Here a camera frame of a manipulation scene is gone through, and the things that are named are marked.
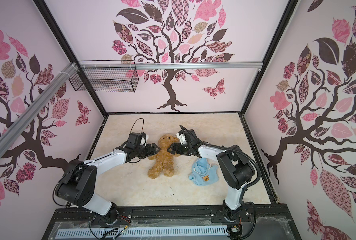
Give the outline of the brown plush teddy bear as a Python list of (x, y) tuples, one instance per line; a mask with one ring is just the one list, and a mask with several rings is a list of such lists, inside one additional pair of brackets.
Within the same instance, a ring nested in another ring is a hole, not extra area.
[(171, 154), (168, 148), (173, 143), (179, 143), (179, 139), (170, 134), (164, 134), (158, 141), (158, 146), (161, 150), (153, 156), (148, 157), (149, 160), (155, 161), (154, 165), (148, 170), (148, 177), (156, 179), (161, 173), (166, 177), (172, 177), (175, 173), (174, 169), (174, 156), (178, 154)]

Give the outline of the light blue bear hoodie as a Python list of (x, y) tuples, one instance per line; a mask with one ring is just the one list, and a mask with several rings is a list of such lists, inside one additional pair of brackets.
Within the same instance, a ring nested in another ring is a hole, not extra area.
[(210, 164), (206, 158), (197, 159), (191, 170), (189, 180), (196, 186), (209, 186), (219, 181), (218, 166)]

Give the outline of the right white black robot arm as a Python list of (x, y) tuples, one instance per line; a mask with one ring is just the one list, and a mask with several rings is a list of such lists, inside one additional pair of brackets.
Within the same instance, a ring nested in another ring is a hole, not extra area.
[(168, 152), (184, 156), (197, 156), (218, 162), (228, 184), (228, 193), (223, 203), (226, 215), (231, 216), (241, 210), (242, 205), (245, 204), (243, 201), (245, 192), (258, 183), (262, 177), (257, 163), (237, 145), (226, 148), (202, 141), (196, 145), (173, 143), (168, 147)]

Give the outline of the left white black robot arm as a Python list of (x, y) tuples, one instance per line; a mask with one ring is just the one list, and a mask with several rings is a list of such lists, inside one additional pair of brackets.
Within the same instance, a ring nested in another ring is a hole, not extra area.
[(129, 163), (134, 158), (140, 160), (156, 155), (161, 148), (156, 144), (121, 146), (112, 152), (84, 162), (73, 160), (68, 170), (57, 183), (54, 195), (77, 206), (114, 222), (118, 216), (117, 205), (96, 193), (97, 177), (103, 173)]

